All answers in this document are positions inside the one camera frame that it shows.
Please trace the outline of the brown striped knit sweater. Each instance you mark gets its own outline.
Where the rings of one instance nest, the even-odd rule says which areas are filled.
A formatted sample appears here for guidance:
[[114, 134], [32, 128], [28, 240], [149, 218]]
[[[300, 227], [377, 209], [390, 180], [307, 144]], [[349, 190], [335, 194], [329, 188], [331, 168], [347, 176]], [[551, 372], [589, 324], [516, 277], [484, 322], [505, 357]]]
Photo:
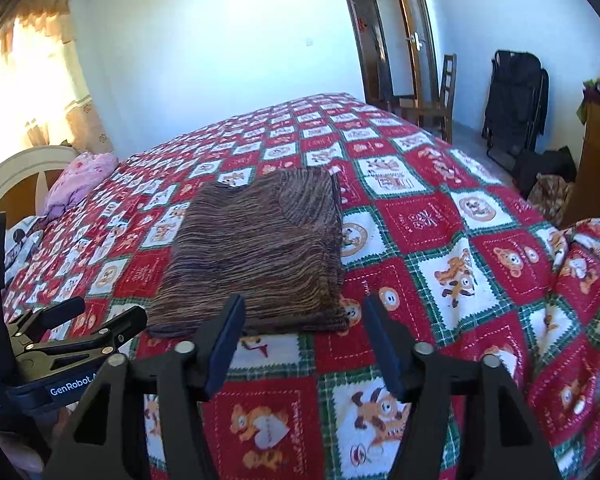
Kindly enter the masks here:
[[320, 167], [205, 183], [172, 242], [148, 333], [189, 336], [234, 294], [250, 334], [342, 332], [342, 228], [339, 181]]

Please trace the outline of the grey patterned pillow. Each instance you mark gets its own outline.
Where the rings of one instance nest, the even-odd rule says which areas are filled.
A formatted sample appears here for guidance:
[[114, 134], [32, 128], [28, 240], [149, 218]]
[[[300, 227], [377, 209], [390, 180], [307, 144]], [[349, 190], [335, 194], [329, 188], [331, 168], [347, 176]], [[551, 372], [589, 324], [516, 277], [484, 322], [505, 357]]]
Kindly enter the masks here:
[[6, 285], [26, 265], [30, 255], [42, 240], [44, 218], [29, 216], [9, 228], [5, 234], [4, 281]]

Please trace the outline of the red patchwork bedspread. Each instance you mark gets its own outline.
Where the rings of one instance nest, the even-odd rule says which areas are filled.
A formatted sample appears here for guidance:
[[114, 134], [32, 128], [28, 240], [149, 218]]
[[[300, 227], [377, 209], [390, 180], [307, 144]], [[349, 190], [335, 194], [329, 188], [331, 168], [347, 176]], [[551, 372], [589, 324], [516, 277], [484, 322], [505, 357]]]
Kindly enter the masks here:
[[600, 456], [600, 218], [558, 230], [481, 164], [345, 93], [235, 116], [129, 157], [44, 231], [5, 314], [82, 296], [55, 339], [155, 296], [185, 209], [207, 184], [336, 174], [343, 209], [341, 333], [248, 336], [202, 408], [224, 479], [382, 479], [408, 413], [361, 322], [390, 315], [447, 356], [498, 356], [566, 479]]

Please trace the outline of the cream wooden headboard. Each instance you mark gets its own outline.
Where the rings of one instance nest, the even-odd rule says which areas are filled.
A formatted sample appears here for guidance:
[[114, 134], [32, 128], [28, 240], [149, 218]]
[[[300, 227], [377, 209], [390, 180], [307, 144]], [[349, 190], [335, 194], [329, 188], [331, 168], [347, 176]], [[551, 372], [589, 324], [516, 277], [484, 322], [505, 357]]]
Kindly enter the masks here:
[[42, 211], [48, 190], [79, 153], [62, 145], [28, 148], [0, 163], [0, 212], [6, 226]]

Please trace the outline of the pink crumpled blanket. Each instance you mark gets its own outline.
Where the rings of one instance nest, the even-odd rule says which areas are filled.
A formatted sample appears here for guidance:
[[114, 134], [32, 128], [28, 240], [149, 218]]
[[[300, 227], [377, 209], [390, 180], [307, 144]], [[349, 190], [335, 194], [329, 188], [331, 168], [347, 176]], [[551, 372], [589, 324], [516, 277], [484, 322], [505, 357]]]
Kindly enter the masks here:
[[59, 218], [69, 209], [78, 206], [97, 185], [104, 182], [118, 166], [112, 153], [84, 152], [73, 159], [44, 197], [39, 217], [48, 221]]

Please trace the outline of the brown patterned cloth on floor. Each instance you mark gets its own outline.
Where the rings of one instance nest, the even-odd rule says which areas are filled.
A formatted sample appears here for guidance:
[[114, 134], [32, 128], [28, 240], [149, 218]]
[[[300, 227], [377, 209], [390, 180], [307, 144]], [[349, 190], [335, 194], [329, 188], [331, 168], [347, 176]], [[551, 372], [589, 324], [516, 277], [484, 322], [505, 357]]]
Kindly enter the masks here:
[[527, 202], [553, 226], [562, 223], [567, 205], [574, 188], [557, 174], [538, 174]]

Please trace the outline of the wooden cabinet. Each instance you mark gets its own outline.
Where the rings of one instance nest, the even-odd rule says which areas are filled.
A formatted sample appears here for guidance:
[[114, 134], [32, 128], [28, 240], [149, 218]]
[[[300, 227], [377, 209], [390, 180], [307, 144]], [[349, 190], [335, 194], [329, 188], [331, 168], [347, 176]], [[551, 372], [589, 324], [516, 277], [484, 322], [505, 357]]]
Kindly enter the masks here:
[[588, 103], [577, 180], [562, 217], [562, 228], [588, 218], [600, 218], [600, 105]]

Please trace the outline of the yellow patterned curtain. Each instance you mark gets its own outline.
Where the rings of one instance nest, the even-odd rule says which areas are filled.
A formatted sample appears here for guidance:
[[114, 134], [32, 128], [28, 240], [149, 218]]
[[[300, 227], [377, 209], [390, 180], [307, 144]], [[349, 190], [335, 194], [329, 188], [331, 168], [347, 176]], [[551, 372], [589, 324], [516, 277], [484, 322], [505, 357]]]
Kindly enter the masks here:
[[46, 145], [114, 149], [76, 52], [69, 0], [21, 0], [0, 29], [0, 163]]

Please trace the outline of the black bag on floor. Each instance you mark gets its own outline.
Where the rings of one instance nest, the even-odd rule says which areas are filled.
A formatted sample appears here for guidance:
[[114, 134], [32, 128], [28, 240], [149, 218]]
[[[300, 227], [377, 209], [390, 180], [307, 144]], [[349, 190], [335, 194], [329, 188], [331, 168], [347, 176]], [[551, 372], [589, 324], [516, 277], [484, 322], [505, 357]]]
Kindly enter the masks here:
[[519, 194], [527, 198], [535, 186], [538, 175], [562, 177], [567, 183], [577, 177], [577, 166], [568, 146], [543, 153], [523, 150], [517, 157], [512, 176]]

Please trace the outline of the wooden chair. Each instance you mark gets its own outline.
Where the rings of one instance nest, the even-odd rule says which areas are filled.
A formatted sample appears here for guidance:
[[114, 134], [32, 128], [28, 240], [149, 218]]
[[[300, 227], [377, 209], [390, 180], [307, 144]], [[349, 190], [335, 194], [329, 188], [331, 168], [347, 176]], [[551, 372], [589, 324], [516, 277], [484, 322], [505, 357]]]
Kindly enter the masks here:
[[443, 60], [439, 96], [431, 102], [423, 102], [412, 106], [400, 106], [400, 114], [407, 119], [416, 117], [421, 126], [425, 118], [437, 119], [440, 122], [442, 140], [453, 143], [453, 107], [457, 80], [457, 54], [446, 54]]

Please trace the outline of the brown wooden door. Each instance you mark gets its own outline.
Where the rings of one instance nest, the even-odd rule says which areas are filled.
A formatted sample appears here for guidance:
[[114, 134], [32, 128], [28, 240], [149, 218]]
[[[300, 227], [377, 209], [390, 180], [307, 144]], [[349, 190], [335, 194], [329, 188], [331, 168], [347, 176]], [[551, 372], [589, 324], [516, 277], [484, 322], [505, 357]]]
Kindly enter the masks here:
[[400, 114], [439, 96], [426, 0], [347, 0], [364, 99]]

